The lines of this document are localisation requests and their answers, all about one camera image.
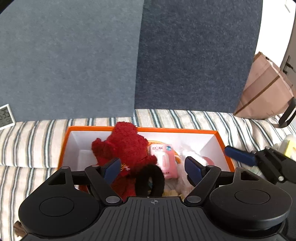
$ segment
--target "striped fabric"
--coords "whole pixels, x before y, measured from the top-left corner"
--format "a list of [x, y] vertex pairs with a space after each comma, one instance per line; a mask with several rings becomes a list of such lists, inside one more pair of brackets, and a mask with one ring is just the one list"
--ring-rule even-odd
[[[131, 118], [18, 122], [0, 131], [0, 238], [18, 240], [12, 229], [18, 220], [18, 208], [55, 171], [68, 126], [114, 126], [118, 121], [127, 121], [141, 127], [217, 130], [225, 145], [252, 151], [279, 143], [288, 134], [296, 136], [293, 126], [275, 129], [271, 125], [279, 118], [248, 120], [228, 113], [135, 110]], [[242, 166], [235, 161], [234, 165]]]

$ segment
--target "gray felt panel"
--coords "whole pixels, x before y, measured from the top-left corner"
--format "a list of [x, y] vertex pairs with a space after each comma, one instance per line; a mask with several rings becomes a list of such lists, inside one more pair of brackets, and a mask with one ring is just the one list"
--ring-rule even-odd
[[145, 0], [135, 108], [233, 112], [261, 15], [262, 0]]
[[0, 14], [0, 106], [16, 121], [132, 116], [143, 0], [15, 0]]

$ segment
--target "black bag handle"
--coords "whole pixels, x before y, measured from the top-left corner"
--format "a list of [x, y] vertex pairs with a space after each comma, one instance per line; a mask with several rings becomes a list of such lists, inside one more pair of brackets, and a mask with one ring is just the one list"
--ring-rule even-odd
[[294, 117], [296, 116], [296, 110], [294, 111], [294, 113], [292, 114], [292, 116], [289, 118], [289, 116], [291, 115], [291, 113], [293, 112], [293, 110], [296, 107], [296, 99], [293, 97], [291, 99], [291, 102], [288, 106], [288, 108], [286, 109], [286, 111], [284, 112], [284, 114], [281, 116], [281, 118], [279, 119], [279, 123], [278, 124], [272, 124], [275, 128], [284, 128], [287, 127], [292, 120], [294, 119]]

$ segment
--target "clock display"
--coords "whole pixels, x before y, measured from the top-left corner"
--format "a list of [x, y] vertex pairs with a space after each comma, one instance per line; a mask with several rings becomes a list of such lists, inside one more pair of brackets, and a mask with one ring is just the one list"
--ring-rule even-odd
[[13, 120], [10, 116], [8, 107], [5, 106], [0, 109], [0, 128], [12, 124]]

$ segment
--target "crosshair marking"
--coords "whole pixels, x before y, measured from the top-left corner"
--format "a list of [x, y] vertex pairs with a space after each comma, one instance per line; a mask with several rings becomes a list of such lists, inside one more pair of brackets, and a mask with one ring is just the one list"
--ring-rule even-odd
[[155, 204], [157, 204], [157, 203], [159, 203], [159, 202], [158, 202], [157, 200], [153, 199], [153, 200], [151, 201], [151, 203], [155, 205]]

